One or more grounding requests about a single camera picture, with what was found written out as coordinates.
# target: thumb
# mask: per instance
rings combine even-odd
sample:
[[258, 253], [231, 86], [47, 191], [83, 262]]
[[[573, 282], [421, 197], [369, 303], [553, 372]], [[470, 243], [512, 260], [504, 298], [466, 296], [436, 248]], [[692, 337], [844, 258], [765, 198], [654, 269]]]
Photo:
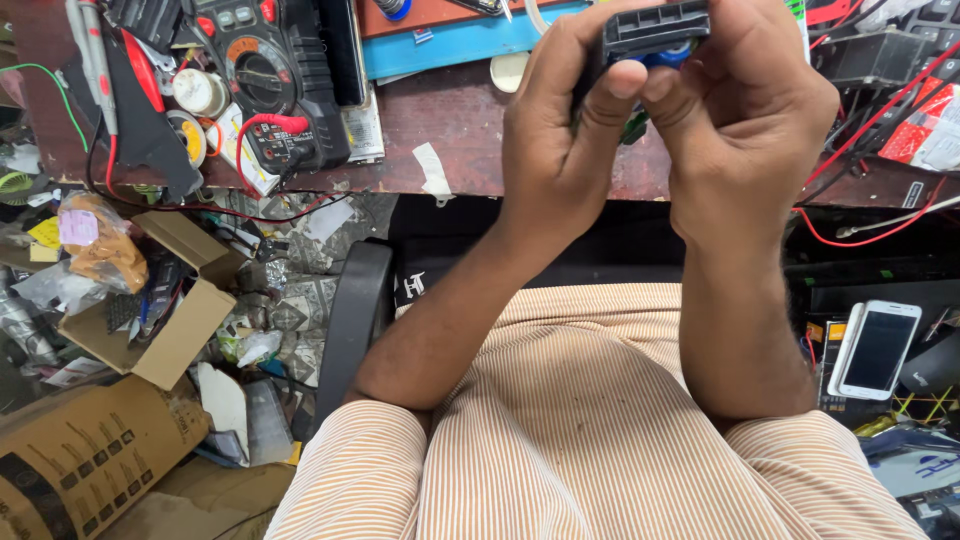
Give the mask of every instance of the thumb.
[[703, 98], [676, 69], [651, 70], [640, 100], [674, 161], [717, 137]]
[[576, 120], [576, 138], [564, 163], [565, 173], [583, 179], [595, 177], [598, 167], [612, 169], [623, 127], [646, 80], [647, 68], [635, 60], [615, 63], [597, 80]]

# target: orange striped fabric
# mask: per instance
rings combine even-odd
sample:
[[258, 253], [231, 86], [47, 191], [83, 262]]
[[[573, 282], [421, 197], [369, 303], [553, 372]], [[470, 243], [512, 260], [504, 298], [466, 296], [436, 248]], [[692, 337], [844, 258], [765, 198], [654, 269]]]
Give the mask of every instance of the orange striped fabric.
[[925, 538], [819, 411], [721, 436], [678, 284], [521, 290], [435, 418], [341, 407], [267, 532], [301, 538]]

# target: hand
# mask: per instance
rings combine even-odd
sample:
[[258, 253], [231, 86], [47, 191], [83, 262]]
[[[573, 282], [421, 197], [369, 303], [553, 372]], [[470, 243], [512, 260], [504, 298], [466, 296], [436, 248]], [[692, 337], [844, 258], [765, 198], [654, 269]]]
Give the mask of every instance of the hand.
[[585, 98], [574, 134], [570, 104], [588, 48], [614, 13], [661, 3], [622, 0], [562, 16], [527, 62], [504, 115], [505, 197], [493, 231], [543, 266], [600, 214], [618, 139], [647, 78], [637, 61], [612, 66]]
[[779, 252], [783, 227], [836, 115], [782, 0], [709, 0], [710, 38], [641, 92], [663, 137], [671, 221], [687, 247]]

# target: green wire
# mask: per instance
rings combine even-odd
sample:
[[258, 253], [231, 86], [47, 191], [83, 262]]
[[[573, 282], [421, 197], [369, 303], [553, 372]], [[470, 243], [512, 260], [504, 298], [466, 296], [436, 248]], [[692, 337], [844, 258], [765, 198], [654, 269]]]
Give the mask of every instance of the green wire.
[[80, 134], [80, 141], [84, 143], [84, 152], [88, 152], [89, 148], [86, 146], [86, 137], [84, 136], [84, 131], [80, 129], [80, 125], [77, 124], [77, 119], [73, 117], [73, 110], [70, 109], [70, 101], [66, 99], [66, 92], [63, 91], [63, 85], [60, 84], [60, 80], [57, 79], [57, 76], [50, 72], [49, 69], [43, 67], [38, 63], [19, 63], [17, 65], [12, 65], [10, 67], [4, 67], [0, 69], [0, 73], [4, 71], [10, 71], [11, 69], [19, 69], [21, 67], [38, 67], [43, 70], [44, 73], [50, 76], [54, 80], [54, 83], [57, 85], [57, 88], [60, 89], [60, 96], [63, 97], [63, 104], [66, 105], [66, 113], [70, 115], [70, 121], [73, 122], [73, 127], [77, 128], [77, 133]]

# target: person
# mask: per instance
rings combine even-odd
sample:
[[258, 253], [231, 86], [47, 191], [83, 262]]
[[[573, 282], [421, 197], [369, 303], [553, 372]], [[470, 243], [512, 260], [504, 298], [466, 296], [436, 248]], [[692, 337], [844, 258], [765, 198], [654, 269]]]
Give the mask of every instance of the person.
[[[815, 409], [788, 325], [781, 236], [839, 101], [782, 0], [709, 0], [681, 71], [613, 65], [571, 130], [603, 23], [654, 4], [537, 44], [499, 217], [373, 344], [268, 538], [924, 538]], [[673, 162], [682, 284], [521, 290], [599, 215], [637, 99]]]

